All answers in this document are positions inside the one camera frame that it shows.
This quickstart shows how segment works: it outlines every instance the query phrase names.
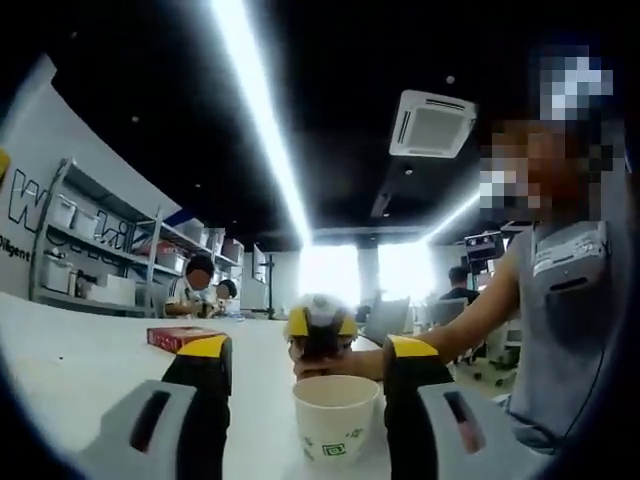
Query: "desk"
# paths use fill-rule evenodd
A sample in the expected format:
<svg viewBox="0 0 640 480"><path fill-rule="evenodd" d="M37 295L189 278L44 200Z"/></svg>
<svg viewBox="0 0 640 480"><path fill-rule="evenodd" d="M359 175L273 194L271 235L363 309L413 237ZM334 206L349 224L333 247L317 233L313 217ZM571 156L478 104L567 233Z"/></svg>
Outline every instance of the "desk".
<svg viewBox="0 0 640 480"><path fill-rule="evenodd" d="M291 360L284 322L108 317L61 310L0 293L0 338L25 408L54 449L81 450L102 414L145 379L159 379L174 356L146 344L154 326L202 325L233 339L231 426L224 477L261 480L390 477L383 397L359 461L331 472L309 466L296 434ZM377 348L358 339L354 348Z"/></svg>

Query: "shelf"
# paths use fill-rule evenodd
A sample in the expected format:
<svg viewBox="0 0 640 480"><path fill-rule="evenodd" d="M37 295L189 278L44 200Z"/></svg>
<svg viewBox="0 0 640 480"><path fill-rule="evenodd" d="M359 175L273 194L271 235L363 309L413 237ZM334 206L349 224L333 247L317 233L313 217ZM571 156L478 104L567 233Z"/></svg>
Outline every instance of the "shelf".
<svg viewBox="0 0 640 480"><path fill-rule="evenodd" d="M75 162L72 162L69 166L69 172L65 176L64 181L83 196L124 220L137 223L150 218L137 208L132 207L124 200L116 197L100 183L83 172Z"/></svg>
<svg viewBox="0 0 640 480"><path fill-rule="evenodd" d="M160 229L160 239L167 240L174 245L184 248L192 253L206 253L209 255L213 255L213 252L209 250L207 247L203 247L195 240L187 237L184 233L179 232L173 227L170 227L166 223L162 224L162 228Z"/></svg>
<svg viewBox="0 0 640 480"><path fill-rule="evenodd" d="M167 275L173 275L174 277L181 277L182 276L182 273L174 270L173 268L165 267L163 265L155 264L153 266L153 269L155 271L157 271L157 272L163 272L163 273L166 273Z"/></svg>
<svg viewBox="0 0 640 480"><path fill-rule="evenodd" d="M61 227L59 225L56 225L55 223L50 223L49 228L59 233L63 237L73 239L77 243L80 243L91 250L103 252L112 257L121 258L122 260L126 260L131 263L137 263L138 265L146 266L148 263L147 259L144 257L123 252L122 250L117 250L105 243L83 237L82 235L78 234L78 232L76 232L75 230L71 230L70 228Z"/></svg>
<svg viewBox="0 0 640 480"><path fill-rule="evenodd" d="M228 265L230 267L239 267L240 264L238 262L234 262L230 258L225 257L224 255L215 255L215 261L217 263L222 263L223 265Z"/></svg>
<svg viewBox="0 0 640 480"><path fill-rule="evenodd" d="M40 297L49 298L62 303L68 303L72 305L79 305L82 307L94 308L98 310L119 311L119 312L136 312L147 313L147 308L140 306L129 305L117 305L115 303L96 302L95 300L87 300L86 298L70 297L65 293L55 292L41 287L37 290L37 295Z"/></svg>

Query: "gray shirt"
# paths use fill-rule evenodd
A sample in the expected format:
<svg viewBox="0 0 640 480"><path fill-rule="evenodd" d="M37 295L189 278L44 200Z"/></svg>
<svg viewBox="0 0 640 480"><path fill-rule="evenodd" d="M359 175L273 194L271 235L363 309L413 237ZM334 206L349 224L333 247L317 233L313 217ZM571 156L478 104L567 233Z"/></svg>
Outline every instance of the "gray shirt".
<svg viewBox="0 0 640 480"><path fill-rule="evenodd" d="M620 230L610 228L610 256L601 281L560 294L536 293L532 241L567 228L572 227L540 226L535 236L529 229L510 246L515 250L520 285L522 351L506 409L518 440L542 453L560 447L572 423L584 417L580 411L585 401L592 400L594 382L606 369L607 340L621 307L614 292L618 282L624 281L624 249L616 248Z"/></svg>

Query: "name badge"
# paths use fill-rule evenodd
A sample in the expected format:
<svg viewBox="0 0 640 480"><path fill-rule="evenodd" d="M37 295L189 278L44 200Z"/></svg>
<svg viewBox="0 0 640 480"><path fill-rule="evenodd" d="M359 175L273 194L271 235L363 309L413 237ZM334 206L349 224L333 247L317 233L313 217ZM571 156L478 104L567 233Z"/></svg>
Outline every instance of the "name badge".
<svg viewBox="0 0 640 480"><path fill-rule="evenodd" d="M576 235L574 238L558 245L541 248L536 251L533 264L533 276L552 268L565 266L583 258L603 256L604 243L599 231Z"/></svg>

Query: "ceiling light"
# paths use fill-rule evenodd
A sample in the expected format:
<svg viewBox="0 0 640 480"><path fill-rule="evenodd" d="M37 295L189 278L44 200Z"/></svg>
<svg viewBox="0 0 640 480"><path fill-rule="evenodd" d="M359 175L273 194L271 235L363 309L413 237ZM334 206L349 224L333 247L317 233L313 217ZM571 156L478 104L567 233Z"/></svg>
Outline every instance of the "ceiling light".
<svg viewBox="0 0 640 480"><path fill-rule="evenodd" d="M227 53L253 123L289 212L291 223L303 246L312 241L302 197L298 191L287 147L280 132L249 18L241 0L211 3Z"/></svg>
<svg viewBox="0 0 640 480"><path fill-rule="evenodd" d="M480 200L480 190L476 190L473 195L471 195L467 200L465 200L462 204L460 204L451 214L442 220L433 230L427 233L422 240L430 243L433 238L440 234L443 230L445 230L449 225L451 225L458 217L462 216L466 213L471 207L473 207L478 200Z"/></svg>

